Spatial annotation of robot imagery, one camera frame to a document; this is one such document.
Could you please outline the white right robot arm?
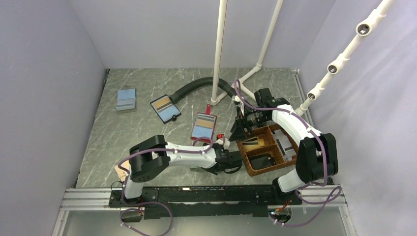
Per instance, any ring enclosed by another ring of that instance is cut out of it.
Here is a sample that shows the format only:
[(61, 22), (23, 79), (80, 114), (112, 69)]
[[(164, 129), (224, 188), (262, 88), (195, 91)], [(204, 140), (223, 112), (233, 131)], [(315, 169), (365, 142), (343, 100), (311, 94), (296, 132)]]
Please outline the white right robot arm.
[(290, 192), (337, 174), (336, 140), (332, 134), (324, 134), (309, 125), (286, 99), (274, 98), (268, 88), (255, 92), (256, 107), (243, 99), (238, 87), (235, 91), (240, 107), (230, 141), (247, 139), (254, 133), (255, 126), (261, 128), (273, 122), (297, 145), (295, 169), (273, 181), (277, 186), (271, 190), (275, 203), (283, 204), (289, 199)]

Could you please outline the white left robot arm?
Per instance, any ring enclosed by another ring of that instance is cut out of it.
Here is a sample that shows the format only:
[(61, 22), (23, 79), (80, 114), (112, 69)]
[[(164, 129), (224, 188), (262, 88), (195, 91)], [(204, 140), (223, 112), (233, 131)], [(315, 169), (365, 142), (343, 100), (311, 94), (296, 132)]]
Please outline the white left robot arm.
[(239, 151), (230, 152), (224, 140), (214, 142), (202, 137), (205, 146), (182, 146), (165, 141), (163, 135), (155, 135), (135, 146), (130, 155), (118, 163), (126, 173), (122, 184), (122, 200), (130, 207), (136, 206), (145, 182), (157, 177), (168, 167), (198, 167), (217, 175), (233, 174), (240, 170), (243, 161)]

